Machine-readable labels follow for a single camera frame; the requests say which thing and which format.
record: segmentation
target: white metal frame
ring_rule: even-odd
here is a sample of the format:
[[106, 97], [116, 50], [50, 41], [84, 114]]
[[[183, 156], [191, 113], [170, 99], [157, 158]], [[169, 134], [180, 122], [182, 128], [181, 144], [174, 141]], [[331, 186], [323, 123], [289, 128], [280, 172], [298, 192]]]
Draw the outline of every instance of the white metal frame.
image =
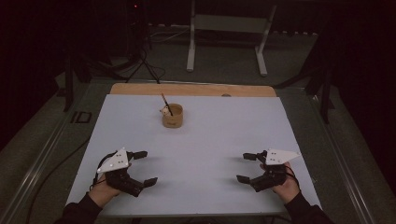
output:
[[195, 30], [217, 30], [217, 31], [233, 31], [262, 34], [262, 42], [256, 46], [257, 63], [259, 64], [260, 75], [267, 76], [267, 68], [265, 66], [262, 50], [271, 28], [272, 20], [276, 12], [276, 6], [272, 6], [268, 18], [243, 18], [229, 16], [214, 16], [195, 13], [195, 0], [191, 0], [191, 27], [190, 27], [190, 48], [187, 59], [187, 71], [194, 70], [195, 60]]

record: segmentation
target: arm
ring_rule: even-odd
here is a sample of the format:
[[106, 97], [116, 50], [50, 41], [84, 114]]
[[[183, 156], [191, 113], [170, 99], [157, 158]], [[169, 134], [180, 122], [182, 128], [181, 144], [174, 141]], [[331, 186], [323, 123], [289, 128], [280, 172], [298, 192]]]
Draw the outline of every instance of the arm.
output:
[[[294, 175], [288, 162], [285, 163], [289, 174]], [[288, 210], [294, 224], [328, 224], [333, 223], [317, 206], [311, 206], [300, 191], [297, 182], [287, 176], [285, 183], [274, 186], [273, 191], [280, 197]]]
[[111, 188], [102, 175], [79, 203], [70, 203], [64, 208], [63, 216], [55, 224], [88, 224], [93, 223], [103, 207], [120, 191]]

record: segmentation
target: pen holder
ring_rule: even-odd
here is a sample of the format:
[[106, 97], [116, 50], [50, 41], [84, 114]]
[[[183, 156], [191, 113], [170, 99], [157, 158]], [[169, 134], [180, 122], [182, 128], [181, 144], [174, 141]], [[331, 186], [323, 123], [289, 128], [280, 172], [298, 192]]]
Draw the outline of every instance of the pen holder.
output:
[[169, 104], [173, 116], [170, 114], [163, 115], [163, 126], [166, 128], [179, 128], [183, 124], [183, 106], [178, 104]]

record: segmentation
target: black sleeve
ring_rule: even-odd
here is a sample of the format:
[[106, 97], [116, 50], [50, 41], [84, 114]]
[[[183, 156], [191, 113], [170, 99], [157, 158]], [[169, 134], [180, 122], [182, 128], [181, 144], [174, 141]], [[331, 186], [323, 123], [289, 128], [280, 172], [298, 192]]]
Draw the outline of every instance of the black sleeve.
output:
[[300, 192], [291, 202], [285, 204], [293, 224], [328, 224], [333, 223], [319, 206], [311, 206]]
[[54, 224], [93, 224], [101, 211], [102, 208], [86, 194], [79, 203], [68, 204], [63, 216]]

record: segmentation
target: white tabletop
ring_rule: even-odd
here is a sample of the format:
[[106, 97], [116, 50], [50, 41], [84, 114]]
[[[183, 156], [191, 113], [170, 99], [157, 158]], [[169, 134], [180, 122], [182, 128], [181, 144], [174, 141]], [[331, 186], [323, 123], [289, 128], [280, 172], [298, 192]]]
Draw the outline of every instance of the white tabletop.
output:
[[[183, 126], [162, 125], [163, 98], [108, 95], [94, 128], [68, 203], [78, 202], [92, 183], [99, 161], [125, 147], [146, 150], [128, 172], [144, 181], [158, 177], [135, 198], [123, 193], [102, 212], [104, 216], [156, 217], [197, 215], [258, 215], [285, 212], [270, 190], [255, 192], [236, 175], [262, 175], [258, 161], [243, 153], [268, 148], [300, 152], [283, 105], [277, 97], [167, 96], [184, 108]], [[292, 160], [305, 198], [319, 204], [304, 158]]]

